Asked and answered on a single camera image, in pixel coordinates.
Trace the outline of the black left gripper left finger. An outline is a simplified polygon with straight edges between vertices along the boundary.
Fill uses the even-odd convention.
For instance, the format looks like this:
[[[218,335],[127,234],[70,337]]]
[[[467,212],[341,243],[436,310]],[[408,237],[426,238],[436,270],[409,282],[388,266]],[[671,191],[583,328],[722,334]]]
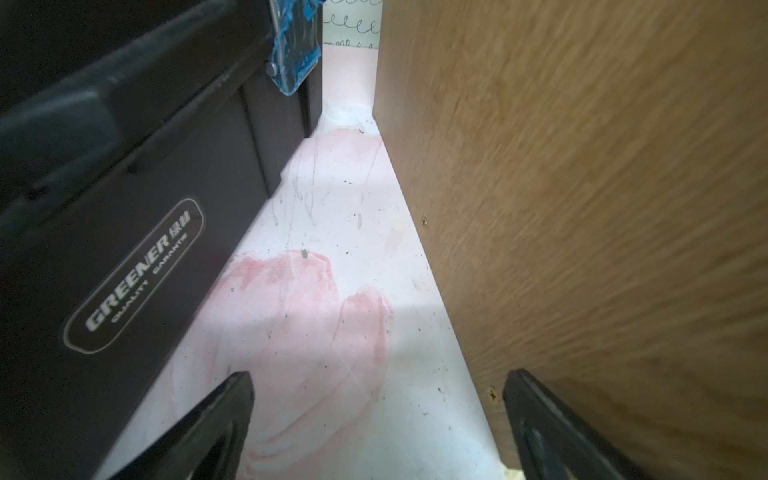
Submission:
[[[119,480],[234,479],[253,404],[250,373],[231,374],[113,477]]]

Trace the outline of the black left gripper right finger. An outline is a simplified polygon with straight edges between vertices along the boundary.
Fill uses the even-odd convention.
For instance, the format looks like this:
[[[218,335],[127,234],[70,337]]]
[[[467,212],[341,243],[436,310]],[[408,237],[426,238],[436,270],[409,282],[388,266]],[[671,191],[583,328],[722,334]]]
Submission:
[[[508,373],[503,400],[527,479],[649,479],[524,369]]]

